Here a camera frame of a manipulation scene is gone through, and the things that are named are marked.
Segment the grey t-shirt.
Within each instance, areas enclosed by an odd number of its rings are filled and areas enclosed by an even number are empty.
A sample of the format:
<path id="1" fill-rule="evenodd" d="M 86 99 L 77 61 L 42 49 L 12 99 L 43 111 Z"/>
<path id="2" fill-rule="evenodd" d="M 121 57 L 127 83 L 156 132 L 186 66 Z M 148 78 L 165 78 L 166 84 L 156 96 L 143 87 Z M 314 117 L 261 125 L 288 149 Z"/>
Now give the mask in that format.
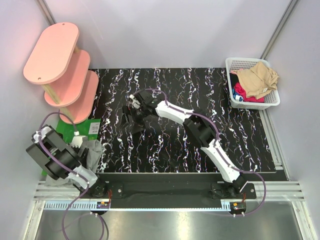
<path id="1" fill-rule="evenodd" d="M 102 144 L 98 140 L 87 140 L 85 141 L 81 148 L 89 148 L 89 153 L 87 156 L 87 162 L 83 162 L 82 165 L 91 170 L 93 173 L 97 172 L 99 161 L 102 157 Z M 75 184 L 77 187 L 80 185 L 71 179 L 59 178 L 54 180 L 50 176 L 46 176 L 45 185 L 46 186 L 71 186 Z"/>

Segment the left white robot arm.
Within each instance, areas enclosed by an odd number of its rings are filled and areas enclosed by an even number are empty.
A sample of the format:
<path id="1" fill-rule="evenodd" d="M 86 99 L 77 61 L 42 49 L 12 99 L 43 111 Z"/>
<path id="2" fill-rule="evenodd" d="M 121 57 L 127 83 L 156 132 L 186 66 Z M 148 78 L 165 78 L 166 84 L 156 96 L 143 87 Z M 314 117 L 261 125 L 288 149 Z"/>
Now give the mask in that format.
<path id="1" fill-rule="evenodd" d="M 73 184 L 80 192 L 103 198 L 108 186 L 96 174 L 102 156 L 98 140 L 88 140 L 75 132 L 70 144 L 50 125 L 44 125 L 32 135 L 32 145 L 26 152 L 50 177 L 50 185 Z"/>

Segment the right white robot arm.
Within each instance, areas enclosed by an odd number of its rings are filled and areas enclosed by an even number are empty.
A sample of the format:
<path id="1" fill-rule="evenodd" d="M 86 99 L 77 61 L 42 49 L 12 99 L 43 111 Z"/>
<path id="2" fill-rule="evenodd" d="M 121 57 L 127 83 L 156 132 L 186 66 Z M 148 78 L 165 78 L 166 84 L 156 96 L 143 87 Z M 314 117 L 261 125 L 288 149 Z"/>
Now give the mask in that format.
<path id="1" fill-rule="evenodd" d="M 215 124 L 203 112 L 176 106 L 168 101 L 164 92 L 153 96 L 150 93 L 152 90 L 141 89 L 129 95 L 122 106 L 120 127 L 125 128 L 133 121 L 132 132 L 141 132 L 145 129 L 144 119 L 148 116 L 169 119 L 183 126 L 190 143 L 202 150 L 218 168 L 228 195 L 235 199 L 243 195 L 248 181 L 222 149 Z"/>

